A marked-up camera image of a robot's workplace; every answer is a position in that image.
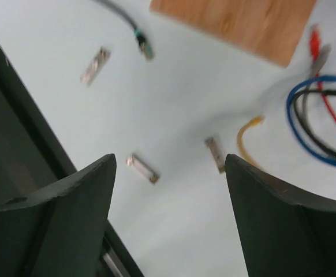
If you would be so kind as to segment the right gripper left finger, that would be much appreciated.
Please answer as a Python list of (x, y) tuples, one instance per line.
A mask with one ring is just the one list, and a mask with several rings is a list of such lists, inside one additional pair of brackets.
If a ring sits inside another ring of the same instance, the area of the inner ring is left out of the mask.
[(95, 276), (115, 175), (116, 159), (108, 154), (0, 203), (0, 276)]

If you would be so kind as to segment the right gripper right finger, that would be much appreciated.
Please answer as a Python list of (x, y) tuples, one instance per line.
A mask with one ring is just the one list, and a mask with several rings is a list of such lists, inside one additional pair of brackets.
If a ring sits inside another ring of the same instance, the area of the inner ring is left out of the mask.
[(249, 276), (336, 276), (336, 200), (234, 154), (225, 172)]

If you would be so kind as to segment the silver sfp module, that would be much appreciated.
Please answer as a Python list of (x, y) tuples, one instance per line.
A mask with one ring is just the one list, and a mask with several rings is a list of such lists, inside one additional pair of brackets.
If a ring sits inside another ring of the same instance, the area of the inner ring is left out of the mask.
[(156, 184), (160, 179), (159, 174), (156, 173), (152, 168), (150, 168), (150, 166), (148, 166), (135, 154), (132, 154), (127, 158), (126, 164), (129, 167), (133, 167), (145, 179), (149, 180), (151, 184)]
[(208, 137), (205, 139), (204, 143), (211, 152), (212, 158), (216, 164), (218, 172), (222, 174), (223, 172), (225, 172), (225, 160), (215, 139), (213, 137)]
[(110, 59), (110, 55), (111, 52), (108, 49), (101, 47), (91, 59), (87, 68), (82, 72), (80, 76), (81, 83), (90, 86), (102, 67), (104, 67), (106, 62)]

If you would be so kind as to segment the wooden board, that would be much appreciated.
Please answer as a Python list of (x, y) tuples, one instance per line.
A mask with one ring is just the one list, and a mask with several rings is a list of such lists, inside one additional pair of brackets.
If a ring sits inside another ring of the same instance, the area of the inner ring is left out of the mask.
[(151, 1), (150, 10), (287, 67), (315, 3), (305, 0), (155, 0)]

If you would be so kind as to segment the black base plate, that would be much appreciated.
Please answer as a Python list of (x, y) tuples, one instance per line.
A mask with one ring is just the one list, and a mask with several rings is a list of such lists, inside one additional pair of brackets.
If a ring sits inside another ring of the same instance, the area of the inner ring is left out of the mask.
[[(78, 171), (0, 47), (0, 203)], [(142, 276), (108, 217), (95, 276)]]

